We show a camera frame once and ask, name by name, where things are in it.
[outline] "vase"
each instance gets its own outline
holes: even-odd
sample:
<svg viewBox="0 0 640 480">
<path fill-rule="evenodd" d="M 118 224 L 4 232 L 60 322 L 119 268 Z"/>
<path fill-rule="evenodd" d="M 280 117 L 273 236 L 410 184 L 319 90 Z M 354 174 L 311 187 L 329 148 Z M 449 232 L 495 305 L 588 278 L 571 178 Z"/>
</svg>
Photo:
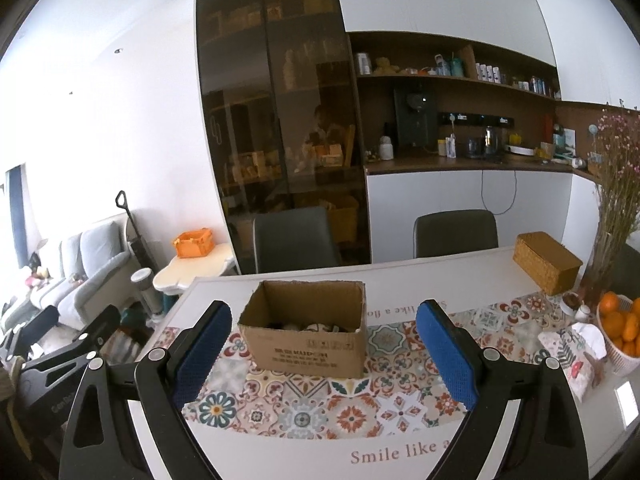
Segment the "vase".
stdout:
<svg viewBox="0 0 640 480">
<path fill-rule="evenodd" d="M 609 287 L 610 279 L 602 276 L 598 269 L 588 265 L 584 271 L 580 285 L 578 286 L 578 297 L 589 307 L 592 314 L 596 313 L 600 298 Z"/>
<path fill-rule="evenodd" d="M 596 236 L 589 262 L 578 286 L 578 297 L 593 314 L 596 313 L 600 298 L 609 290 L 611 284 L 611 269 L 617 255 L 612 240 L 609 233 L 603 237 Z"/>
</svg>

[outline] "white basket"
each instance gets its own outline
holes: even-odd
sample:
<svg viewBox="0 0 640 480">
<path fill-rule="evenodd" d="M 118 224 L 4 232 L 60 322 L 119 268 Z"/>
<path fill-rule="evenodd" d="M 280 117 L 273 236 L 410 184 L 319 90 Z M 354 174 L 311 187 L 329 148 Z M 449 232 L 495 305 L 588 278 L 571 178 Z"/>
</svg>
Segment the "white basket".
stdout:
<svg viewBox="0 0 640 480">
<path fill-rule="evenodd" d="M 619 294 L 620 298 L 620 307 L 619 310 L 628 312 L 631 310 L 632 301 L 626 297 Z M 598 323 L 598 328 L 602 332 L 604 336 L 604 344 L 607 347 L 607 356 L 609 356 L 609 360 L 613 365 L 613 373 L 624 377 L 633 372 L 638 365 L 640 365 L 640 357 L 629 357 L 622 350 L 619 350 L 611 341 L 609 336 L 602 329 L 602 323 L 600 322 L 600 306 L 598 305 L 598 309 L 596 311 L 596 322 Z"/>
</svg>

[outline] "teddy bear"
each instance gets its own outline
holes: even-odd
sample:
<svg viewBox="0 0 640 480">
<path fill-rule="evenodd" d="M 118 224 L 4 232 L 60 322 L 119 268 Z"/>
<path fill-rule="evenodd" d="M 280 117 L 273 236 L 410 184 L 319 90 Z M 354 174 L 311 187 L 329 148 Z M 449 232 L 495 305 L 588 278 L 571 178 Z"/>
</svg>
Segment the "teddy bear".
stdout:
<svg viewBox="0 0 640 480">
<path fill-rule="evenodd" d="M 376 69 L 373 71 L 374 75 L 393 75 L 397 74 L 400 70 L 398 65 L 392 65 L 386 57 L 376 58 Z"/>
</svg>

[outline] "gray sofa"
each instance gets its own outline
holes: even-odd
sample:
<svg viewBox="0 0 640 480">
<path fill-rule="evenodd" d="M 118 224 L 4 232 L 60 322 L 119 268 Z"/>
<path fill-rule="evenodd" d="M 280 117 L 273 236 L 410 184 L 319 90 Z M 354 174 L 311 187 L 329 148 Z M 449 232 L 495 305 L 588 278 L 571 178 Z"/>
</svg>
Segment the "gray sofa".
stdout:
<svg viewBox="0 0 640 480">
<path fill-rule="evenodd" d="M 50 281 L 31 294 L 31 303 L 58 308 L 60 323 L 81 330 L 114 304 L 123 310 L 137 298 L 130 277 L 140 266 L 127 243 L 127 217 L 117 215 L 40 248 Z"/>
</svg>

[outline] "white side table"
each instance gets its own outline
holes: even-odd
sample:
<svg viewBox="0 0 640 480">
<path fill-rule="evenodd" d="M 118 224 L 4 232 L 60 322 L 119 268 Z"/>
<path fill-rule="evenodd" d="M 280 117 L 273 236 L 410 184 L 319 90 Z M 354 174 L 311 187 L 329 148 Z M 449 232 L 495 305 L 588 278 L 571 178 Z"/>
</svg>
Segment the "white side table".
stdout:
<svg viewBox="0 0 640 480">
<path fill-rule="evenodd" d="M 154 288 L 171 296 L 182 294 L 198 277 L 220 276 L 234 262 L 231 244 L 218 244 L 201 258 L 175 256 L 154 277 Z"/>
</svg>

